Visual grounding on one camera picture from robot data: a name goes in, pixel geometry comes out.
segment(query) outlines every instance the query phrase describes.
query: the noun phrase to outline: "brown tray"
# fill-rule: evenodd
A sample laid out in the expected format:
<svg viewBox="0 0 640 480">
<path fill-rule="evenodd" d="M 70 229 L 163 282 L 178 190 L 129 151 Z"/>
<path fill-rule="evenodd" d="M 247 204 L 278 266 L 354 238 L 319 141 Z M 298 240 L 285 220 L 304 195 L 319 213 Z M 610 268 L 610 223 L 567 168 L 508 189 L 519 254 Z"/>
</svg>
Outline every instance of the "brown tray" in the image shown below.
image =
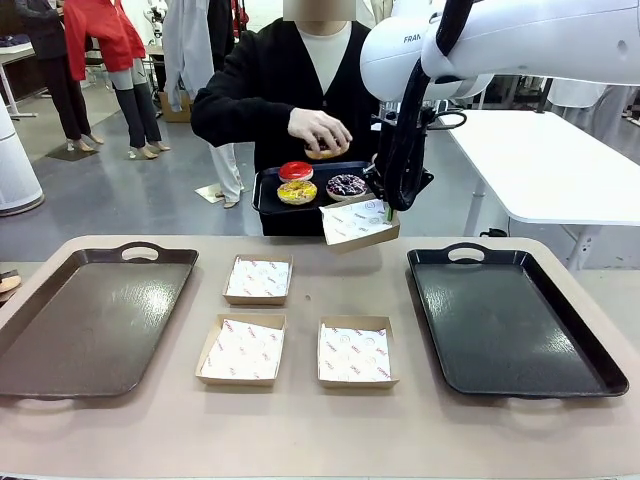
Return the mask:
<svg viewBox="0 0 640 480">
<path fill-rule="evenodd" d="M 125 260 L 132 248 L 154 260 Z M 134 242 L 74 252 L 0 330 L 0 395 L 113 397 L 138 385 L 198 258 Z"/>
</svg>

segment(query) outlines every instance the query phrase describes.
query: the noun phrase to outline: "person's hand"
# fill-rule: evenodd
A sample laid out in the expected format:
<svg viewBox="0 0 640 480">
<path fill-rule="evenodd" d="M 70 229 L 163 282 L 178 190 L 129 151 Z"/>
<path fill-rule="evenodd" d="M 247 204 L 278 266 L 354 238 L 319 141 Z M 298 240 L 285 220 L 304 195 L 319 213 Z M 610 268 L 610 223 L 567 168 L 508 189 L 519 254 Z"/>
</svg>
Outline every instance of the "person's hand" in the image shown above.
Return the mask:
<svg viewBox="0 0 640 480">
<path fill-rule="evenodd" d="M 340 120 L 330 117 L 323 111 L 302 108 L 294 108 L 291 111 L 287 131 L 292 137 L 307 142 L 311 150 L 316 153 L 320 153 L 318 139 L 324 140 L 336 155 L 340 153 L 341 148 L 346 148 L 353 140 L 349 130 Z"/>
</svg>

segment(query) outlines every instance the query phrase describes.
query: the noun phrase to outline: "donut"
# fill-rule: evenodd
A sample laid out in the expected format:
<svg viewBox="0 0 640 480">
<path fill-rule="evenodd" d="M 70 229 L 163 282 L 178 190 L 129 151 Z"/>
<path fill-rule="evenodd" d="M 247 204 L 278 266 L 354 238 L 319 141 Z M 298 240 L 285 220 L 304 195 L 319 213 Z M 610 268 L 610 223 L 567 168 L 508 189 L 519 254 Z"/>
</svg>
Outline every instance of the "donut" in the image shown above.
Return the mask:
<svg viewBox="0 0 640 480">
<path fill-rule="evenodd" d="M 327 146 L 324 140 L 318 140 L 318 145 L 320 146 L 320 152 L 314 152 L 311 150 L 311 147 L 307 145 L 304 149 L 304 153 L 311 160 L 327 160 L 329 158 L 339 157 L 347 153 L 349 150 L 349 144 L 347 143 L 344 147 L 340 147 L 340 151 L 338 154 L 335 154 L 331 151 L 331 149 Z"/>
<path fill-rule="evenodd" d="M 305 162 L 289 162 L 280 167 L 278 175 L 282 183 L 292 180 L 311 180 L 313 167 Z"/>
<path fill-rule="evenodd" d="M 292 180 L 278 187 L 278 198 L 288 205 L 304 205 L 316 198 L 318 187 L 308 180 Z"/>
<path fill-rule="evenodd" d="M 367 193 L 367 184 L 355 175 L 336 175 L 327 183 L 327 193 L 336 202 L 357 198 Z"/>
</svg>

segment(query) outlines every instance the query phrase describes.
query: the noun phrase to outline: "black cardigan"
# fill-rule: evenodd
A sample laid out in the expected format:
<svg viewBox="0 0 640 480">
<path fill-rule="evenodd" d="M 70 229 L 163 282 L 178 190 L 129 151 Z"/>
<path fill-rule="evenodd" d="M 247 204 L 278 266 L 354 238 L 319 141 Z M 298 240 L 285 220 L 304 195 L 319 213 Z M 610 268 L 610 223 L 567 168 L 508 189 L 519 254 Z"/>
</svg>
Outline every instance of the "black cardigan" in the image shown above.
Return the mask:
<svg viewBox="0 0 640 480">
<path fill-rule="evenodd" d="M 349 151 L 335 161 L 371 160 L 378 147 L 371 115 L 378 113 L 379 102 L 360 76 L 360 52 L 368 33 L 353 22 L 347 50 L 325 95 L 294 22 L 280 19 L 257 34 L 244 33 L 224 69 L 198 93 L 193 131 L 216 147 L 254 141 L 258 172 L 296 160 L 313 163 L 304 154 L 304 142 L 291 137 L 287 126 L 294 107 L 323 110 L 353 136 Z M 265 235 L 323 235 L 319 211 L 260 219 Z"/>
</svg>

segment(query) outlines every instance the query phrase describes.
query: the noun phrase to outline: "table leg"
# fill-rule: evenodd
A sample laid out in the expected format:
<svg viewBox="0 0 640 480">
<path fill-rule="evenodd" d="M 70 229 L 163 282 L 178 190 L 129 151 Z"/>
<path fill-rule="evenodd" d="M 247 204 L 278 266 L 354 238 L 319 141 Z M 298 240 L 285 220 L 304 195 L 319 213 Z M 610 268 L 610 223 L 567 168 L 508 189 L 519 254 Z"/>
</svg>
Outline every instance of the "table leg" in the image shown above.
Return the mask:
<svg viewBox="0 0 640 480">
<path fill-rule="evenodd" d="M 7 78 L 7 72 L 4 70 L 4 65 L 0 63 L 0 79 L 2 79 L 2 85 L 4 85 L 4 91 L 7 94 L 7 99 L 9 100 L 9 116 L 11 118 L 25 118 L 25 117 L 36 117 L 35 113 L 20 113 L 18 111 L 18 105 L 16 104 L 16 99 L 13 97 L 13 92 L 11 91 L 11 85 L 9 85 L 9 79 Z"/>
<path fill-rule="evenodd" d="M 582 230 L 582 233 L 578 236 L 576 246 L 573 247 L 573 251 L 569 257 L 567 269 L 570 272 L 576 272 L 582 268 L 584 263 L 587 261 L 587 258 L 589 258 L 593 244 L 595 243 L 601 229 L 601 225 L 587 225 Z"/>
<path fill-rule="evenodd" d="M 471 199 L 471 208 L 469 209 L 469 215 L 467 216 L 467 223 L 464 226 L 464 236 L 473 237 L 476 234 L 476 228 L 478 227 L 478 218 L 480 217 L 480 208 L 482 207 L 482 201 L 487 194 L 487 186 L 482 178 L 478 178 L 476 189 L 473 192 L 473 198 Z"/>
</svg>

